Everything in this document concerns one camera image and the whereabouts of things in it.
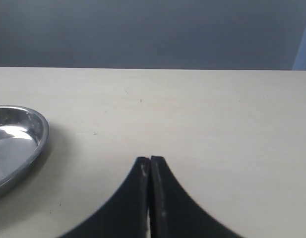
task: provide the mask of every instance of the stainless steel dish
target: stainless steel dish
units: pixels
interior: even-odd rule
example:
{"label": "stainless steel dish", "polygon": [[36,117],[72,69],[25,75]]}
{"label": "stainless steel dish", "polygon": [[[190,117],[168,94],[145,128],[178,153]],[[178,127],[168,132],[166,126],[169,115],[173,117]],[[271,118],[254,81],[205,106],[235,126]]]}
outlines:
{"label": "stainless steel dish", "polygon": [[47,143],[49,126],[37,111],[0,106],[0,196],[29,170]]}

